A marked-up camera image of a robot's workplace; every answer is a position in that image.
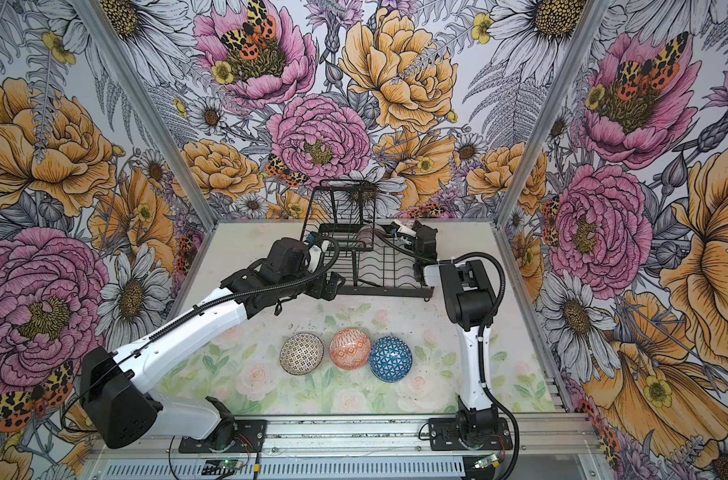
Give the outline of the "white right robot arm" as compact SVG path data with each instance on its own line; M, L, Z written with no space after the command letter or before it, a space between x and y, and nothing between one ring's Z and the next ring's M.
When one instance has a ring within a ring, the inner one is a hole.
M494 398L486 379L490 327L498 314L506 290L505 270L500 261L486 252L471 252L450 260L437 254L437 230L419 221L411 247L419 278L438 287L447 317L456 328L460 342L462 380L458 410L451 427L436 434L442 448L458 443L478 449L505 433L500 418L500 402Z

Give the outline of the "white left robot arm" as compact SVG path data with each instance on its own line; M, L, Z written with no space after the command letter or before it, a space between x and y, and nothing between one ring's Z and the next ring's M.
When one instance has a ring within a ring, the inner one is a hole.
M281 238L267 257L221 282L202 302L156 331L112 351L98 347L83 359L79 404L107 447L120 449L144 437L188 437L213 451L236 440L233 413L212 396L205 400L156 391L180 362L213 339L265 309L307 295L333 300L345 279L334 272L342 248L333 238Z

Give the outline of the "blue triangle pattern bowl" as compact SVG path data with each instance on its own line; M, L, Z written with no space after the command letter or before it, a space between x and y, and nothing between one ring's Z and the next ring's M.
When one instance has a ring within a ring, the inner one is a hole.
M393 335L375 341L369 355L373 375L385 383L403 380L413 365L413 355L407 343Z

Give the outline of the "purple striped bowl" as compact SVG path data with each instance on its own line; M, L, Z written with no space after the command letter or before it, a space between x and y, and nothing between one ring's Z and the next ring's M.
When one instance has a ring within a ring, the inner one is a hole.
M377 227L363 226L354 237L354 247L360 251L372 251L376 246Z

